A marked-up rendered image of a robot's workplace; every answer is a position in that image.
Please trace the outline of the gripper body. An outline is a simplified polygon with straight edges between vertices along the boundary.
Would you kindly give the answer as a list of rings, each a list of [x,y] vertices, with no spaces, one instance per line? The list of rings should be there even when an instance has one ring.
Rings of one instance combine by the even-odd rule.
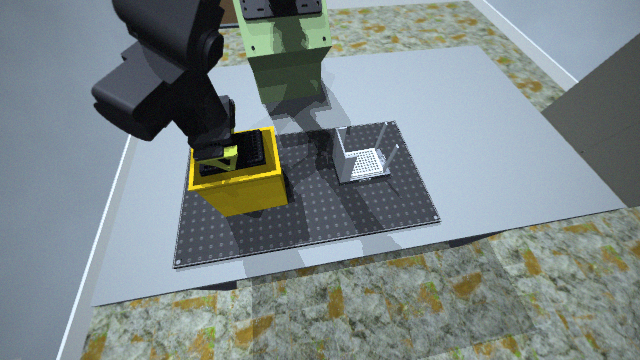
[[[235,128],[235,104],[228,95],[218,96],[214,87],[203,102],[183,103],[183,107],[193,107],[209,133],[188,136],[187,143],[193,149],[193,159],[202,161],[224,156],[222,145],[233,142],[231,129]],[[207,147],[208,144],[219,146]]]

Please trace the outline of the yellow open-top bin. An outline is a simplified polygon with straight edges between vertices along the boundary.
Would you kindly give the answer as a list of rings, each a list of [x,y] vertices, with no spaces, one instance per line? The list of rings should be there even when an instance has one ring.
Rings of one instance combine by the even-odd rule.
[[[288,204],[274,127],[258,129],[265,165],[201,177],[191,148],[189,191],[196,191],[225,217]]]

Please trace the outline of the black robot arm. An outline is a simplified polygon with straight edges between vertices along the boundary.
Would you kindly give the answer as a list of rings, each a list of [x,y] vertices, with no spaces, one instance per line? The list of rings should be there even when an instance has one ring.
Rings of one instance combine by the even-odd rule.
[[[200,104],[213,90],[207,74],[224,47],[218,31],[225,12],[220,1],[112,0],[115,13],[137,41],[121,53],[124,62],[93,85],[98,113],[144,141],[152,141],[172,120],[185,136],[209,133],[194,108],[182,103]],[[322,10],[321,0],[239,2],[245,20]]]

